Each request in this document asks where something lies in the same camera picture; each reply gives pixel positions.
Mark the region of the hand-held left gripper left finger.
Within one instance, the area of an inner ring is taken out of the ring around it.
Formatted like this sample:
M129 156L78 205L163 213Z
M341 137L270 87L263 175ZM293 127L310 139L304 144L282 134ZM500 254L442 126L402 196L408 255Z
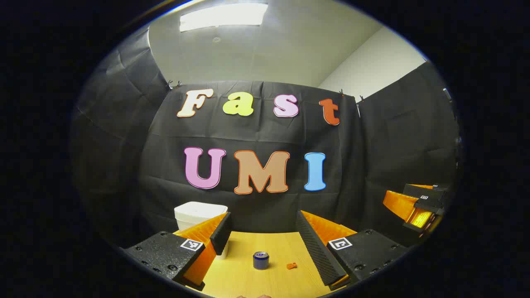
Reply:
M160 231L124 253L166 279L202 291L207 271L231 232L231 213L225 212L182 231Z

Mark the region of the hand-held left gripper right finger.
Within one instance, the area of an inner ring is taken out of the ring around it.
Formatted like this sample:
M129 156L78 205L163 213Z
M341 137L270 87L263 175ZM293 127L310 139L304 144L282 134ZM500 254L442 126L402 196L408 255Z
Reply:
M375 275L409 250L376 230L356 232L306 211L297 212L296 228L330 290Z

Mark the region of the white desktop garbage bin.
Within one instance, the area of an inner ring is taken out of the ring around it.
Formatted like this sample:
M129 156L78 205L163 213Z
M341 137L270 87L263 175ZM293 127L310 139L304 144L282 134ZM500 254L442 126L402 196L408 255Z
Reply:
M193 228L209 219L215 218L219 215L223 215L228 211L228 207L224 205L209 204L205 202L186 202L183 205L174 208L174 215L176 223L178 225L178 231L182 232L188 228ZM199 233L199 236L194 236L193 240L200 242L206 242L210 240L210 236L216 230L217 225L213 227L205 228L205 231ZM233 228L233 221L231 213L228 212L228 219L223 226L223 232L227 229L227 237L230 237ZM221 255L216 256L216 259L225 259L229 251L229 243L224 245L224 249Z

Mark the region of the blue pop can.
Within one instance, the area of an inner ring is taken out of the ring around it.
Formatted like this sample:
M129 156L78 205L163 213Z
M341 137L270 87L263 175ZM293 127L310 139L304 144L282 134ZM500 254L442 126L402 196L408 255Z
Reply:
M270 255L265 251L258 251L253 254L253 268L266 270L269 267Z

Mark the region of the wooden desktop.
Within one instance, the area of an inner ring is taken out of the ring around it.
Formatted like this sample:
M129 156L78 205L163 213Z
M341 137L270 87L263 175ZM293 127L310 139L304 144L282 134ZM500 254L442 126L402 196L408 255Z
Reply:
M266 270L253 268L253 254L269 253ZM288 270L286 264L298 267ZM298 232L233 231L225 259L215 259L204 278L203 294L215 298L318 298L332 291L325 286Z

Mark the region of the black backdrop cloth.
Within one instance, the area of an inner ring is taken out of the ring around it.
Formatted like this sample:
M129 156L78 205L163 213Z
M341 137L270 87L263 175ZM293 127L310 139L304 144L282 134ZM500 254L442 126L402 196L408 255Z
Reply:
M74 107L74 184L122 247L177 230L173 210L191 201L226 206L240 232L293 232L301 210L414 243L383 198L453 182L458 125L443 86L426 62L359 104L278 82L170 90L142 28L100 62Z

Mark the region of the ceiling light panel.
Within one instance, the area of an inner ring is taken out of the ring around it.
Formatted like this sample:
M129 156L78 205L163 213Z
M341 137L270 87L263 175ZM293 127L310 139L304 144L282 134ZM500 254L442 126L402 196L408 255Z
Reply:
M261 25L267 8L262 2L212 6L182 15L178 28L186 32L224 25Z

